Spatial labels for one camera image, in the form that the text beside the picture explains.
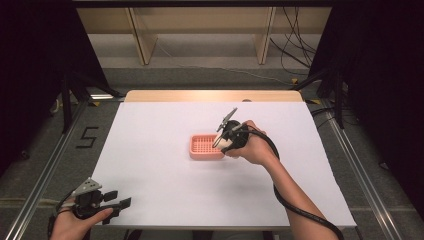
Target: white table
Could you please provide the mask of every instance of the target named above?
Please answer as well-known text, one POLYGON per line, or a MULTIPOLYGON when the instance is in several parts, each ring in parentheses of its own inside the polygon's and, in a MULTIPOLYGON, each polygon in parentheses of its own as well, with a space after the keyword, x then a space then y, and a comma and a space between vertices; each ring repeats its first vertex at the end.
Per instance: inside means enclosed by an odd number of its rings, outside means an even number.
POLYGON ((339 227, 355 222, 333 177, 304 102, 121 103, 93 173, 102 191, 132 197, 111 225, 142 229, 279 230, 289 226, 272 181, 246 160, 196 161, 192 134, 214 133, 232 119, 254 120, 277 146, 293 178, 339 227))

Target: hand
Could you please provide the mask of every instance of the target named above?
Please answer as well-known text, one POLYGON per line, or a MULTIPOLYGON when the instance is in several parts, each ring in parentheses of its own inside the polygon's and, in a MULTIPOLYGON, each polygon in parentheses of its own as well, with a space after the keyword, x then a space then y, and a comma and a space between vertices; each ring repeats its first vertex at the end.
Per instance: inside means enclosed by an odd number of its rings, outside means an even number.
MULTIPOLYGON (((251 120, 246 121, 244 124, 249 127, 249 130, 256 130, 266 134, 264 131, 261 131, 258 127, 256 127, 255 123, 251 120)), ((239 149, 229 150, 225 152, 225 154, 230 157, 241 156, 253 164, 259 164, 262 166, 269 161, 275 161, 277 159, 269 144, 261 137, 252 133, 249 134, 249 140, 247 141, 246 146, 239 149)))
POLYGON ((107 208, 96 213, 94 216, 81 220, 72 213, 69 208, 63 208, 55 221, 51 240, 81 240, 92 226, 106 219, 112 212, 107 208))

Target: black cable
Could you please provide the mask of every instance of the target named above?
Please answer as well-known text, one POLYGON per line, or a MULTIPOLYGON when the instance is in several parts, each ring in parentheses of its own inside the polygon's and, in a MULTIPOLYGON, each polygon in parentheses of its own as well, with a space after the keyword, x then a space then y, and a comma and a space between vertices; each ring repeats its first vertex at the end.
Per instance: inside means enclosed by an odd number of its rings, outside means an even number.
POLYGON ((293 58, 294 60, 296 60, 298 63, 302 64, 303 66, 310 68, 306 63, 302 62, 300 59, 298 59, 297 57, 295 57, 294 55, 288 53, 287 51, 285 51, 284 49, 282 49, 280 46, 278 46, 274 40, 272 40, 272 38, 270 38, 269 40, 271 40, 271 42, 283 53, 285 53, 286 55, 289 55, 289 57, 293 58))
POLYGON ((125 231, 125 235, 124 235, 124 239, 123 240, 127 240, 128 239, 128 235, 130 234, 130 230, 129 229, 127 229, 126 231, 125 231))
POLYGON ((311 111, 311 115, 312 115, 312 117, 315 117, 316 115, 318 115, 320 113, 324 113, 324 112, 327 112, 327 111, 333 110, 333 109, 334 109, 334 107, 320 108, 320 109, 311 111))
POLYGON ((75 191, 75 189, 71 190, 69 193, 67 193, 62 200, 59 201, 59 203, 56 205, 55 208, 55 214, 57 215, 57 213, 59 212, 60 208, 62 207, 63 203, 71 196, 71 194, 75 191))
MULTIPOLYGON (((348 115, 343 115, 344 117, 351 117, 351 116, 353 116, 353 117, 356 117, 354 114, 348 114, 348 115)), ((361 126, 361 123, 356 119, 356 122, 355 123, 353 123, 353 122, 349 122, 349 121, 347 121, 346 119, 342 119, 345 123, 347 123, 347 124, 349 124, 349 125, 351 125, 351 126, 361 126)))
POLYGON ((327 120, 325 120, 323 123, 321 123, 318 127, 317 127, 317 129, 319 129, 320 127, 322 127, 322 125, 324 125, 325 123, 327 123, 328 121, 330 121, 331 119, 333 119, 333 118, 335 118, 335 117, 331 117, 331 118, 328 118, 327 120))
POLYGON ((72 210, 66 209, 66 210, 60 211, 60 212, 57 213, 57 216, 59 216, 59 214, 64 213, 64 212, 72 212, 72 210))
POLYGON ((355 231, 356 231, 356 234, 358 234, 359 240, 363 240, 364 237, 362 236, 361 230, 359 230, 358 226, 355 227, 355 231))
POLYGON ((312 51, 310 51, 310 50, 308 50, 304 45, 306 45, 307 47, 309 47, 311 50, 313 50, 314 52, 316 52, 316 50, 313 48, 313 47, 311 47, 311 46, 309 46, 303 39, 302 39, 302 37, 301 37, 301 35, 300 35, 300 27, 299 27, 299 20, 298 20, 298 16, 299 16, 299 7, 295 7, 295 21, 294 21, 294 24, 292 24, 292 21, 290 20, 290 18, 289 18, 289 16, 288 16, 288 14, 287 14, 287 12, 286 12, 286 9, 285 9, 285 7, 283 7, 283 11, 284 11, 284 14, 286 15, 286 18, 287 18, 287 21, 289 22, 289 24, 290 24, 290 28, 292 29, 292 31, 291 31, 291 33, 290 33, 290 36, 289 37, 287 37, 287 35, 286 34, 284 34, 285 35, 285 37, 287 38, 287 42, 286 42, 286 45, 287 45, 287 43, 288 42, 290 42, 290 43, 292 43, 294 46, 296 46, 296 47, 298 47, 298 48, 300 48, 301 50, 302 50, 302 52, 303 52, 303 56, 305 57, 305 59, 306 59, 306 62, 309 64, 309 67, 310 67, 310 64, 312 63, 312 59, 311 59, 311 57, 308 55, 308 51, 309 52, 311 52, 312 53, 312 51), (300 44, 300 47, 299 46, 297 46, 296 44, 294 44, 292 41, 291 41, 291 36, 293 35, 293 33, 294 33, 294 35, 295 35, 295 37, 297 38, 297 40, 299 41, 299 44, 300 44))
MULTIPOLYGON (((262 138, 263 140, 265 140, 268 143, 268 145, 271 147, 272 151, 274 152, 275 156, 278 159, 280 159, 279 154, 278 154, 277 147, 272 142, 272 140, 267 135, 265 135, 264 133, 258 131, 256 128, 254 128, 252 126, 249 126, 249 125, 248 125, 248 127, 251 127, 254 130, 239 130, 239 131, 236 131, 236 132, 239 132, 239 133, 251 133, 251 134, 254 134, 254 135, 259 136, 260 138, 262 138)), ((334 224, 332 224, 331 222, 327 221, 324 218, 321 218, 321 217, 319 217, 317 215, 314 215, 314 214, 312 214, 310 212, 304 211, 304 210, 302 210, 300 208, 297 208, 297 207, 293 206, 292 204, 290 204, 289 202, 287 202, 281 196, 281 194, 278 192, 278 190, 275 187, 275 185, 273 185, 273 187, 274 187, 274 194, 275 194, 277 200, 285 208, 289 209, 290 211, 292 211, 292 212, 294 212, 294 213, 296 213, 296 214, 298 214, 300 216, 303 216, 303 217, 306 217, 306 218, 308 218, 308 219, 310 219, 312 221, 315 221, 315 222, 323 225, 324 227, 327 227, 328 229, 330 229, 331 231, 333 231, 336 234, 336 236, 338 237, 338 239, 340 239, 340 240, 344 239, 342 232, 334 224)))
POLYGON ((286 72, 288 72, 288 73, 290 73, 290 74, 295 74, 295 75, 303 75, 303 76, 308 76, 309 74, 307 74, 307 73, 295 73, 295 72, 292 72, 292 71, 289 71, 289 70, 287 70, 285 67, 284 67, 284 64, 283 64, 283 52, 281 53, 281 57, 280 57, 280 62, 281 62, 281 66, 283 67, 283 70, 284 71, 286 71, 286 72))

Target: small pink basket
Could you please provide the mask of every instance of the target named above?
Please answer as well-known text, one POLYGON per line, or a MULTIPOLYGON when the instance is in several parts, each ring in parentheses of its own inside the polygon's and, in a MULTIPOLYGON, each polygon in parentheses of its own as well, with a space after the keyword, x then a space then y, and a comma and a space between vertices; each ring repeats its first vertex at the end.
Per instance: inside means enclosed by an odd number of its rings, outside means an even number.
POLYGON ((216 134, 193 135, 190 139, 190 157, 194 160, 219 160, 224 154, 218 148, 213 148, 216 134))

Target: metal rail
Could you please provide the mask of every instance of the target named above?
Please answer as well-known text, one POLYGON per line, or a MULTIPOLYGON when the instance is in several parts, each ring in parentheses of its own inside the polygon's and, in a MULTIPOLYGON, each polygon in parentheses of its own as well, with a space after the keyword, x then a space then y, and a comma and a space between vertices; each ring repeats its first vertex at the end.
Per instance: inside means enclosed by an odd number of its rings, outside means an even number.
POLYGON ((6 237, 7 240, 17 240, 21 239, 34 212, 37 208, 37 204, 42 197, 45 189, 47 188, 50 179, 53 176, 53 173, 60 162, 60 158, 62 157, 70 137, 74 131, 75 125, 78 122, 78 119, 82 115, 83 111, 87 106, 87 102, 79 102, 75 113, 73 114, 74 121, 70 125, 68 131, 62 134, 58 143, 56 144, 55 149, 53 150, 49 160, 46 163, 46 166, 43 169, 40 177, 37 180, 34 188, 26 199, 24 206, 16 217, 15 221, 12 224, 12 227, 6 237))
MULTIPOLYGON (((330 104, 327 101, 323 101, 324 107, 329 107, 330 104)), ((328 118, 333 118, 332 114, 327 112, 328 118)), ((374 185, 372 184, 371 179, 369 178, 367 172, 365 171, 364 166, 362 165, 358 155, 355 152, 352 144, 349 141, 345 131, 338 127, 338 124, 334 119, 329 120, 331 128, 333 129, 337 140, 339 141, 346 158, 355 173, 355 176, 359 182, 359 185, 362 188, 362 191, 365 194, 368 203, 370 204, 371 209, 374 212, 374 215, 380 224, 380 227, 386 236, 387 239, 401 240, 402 235, 396 226, 390 212, 387 210, 383 200, 376 191, 374 185)))

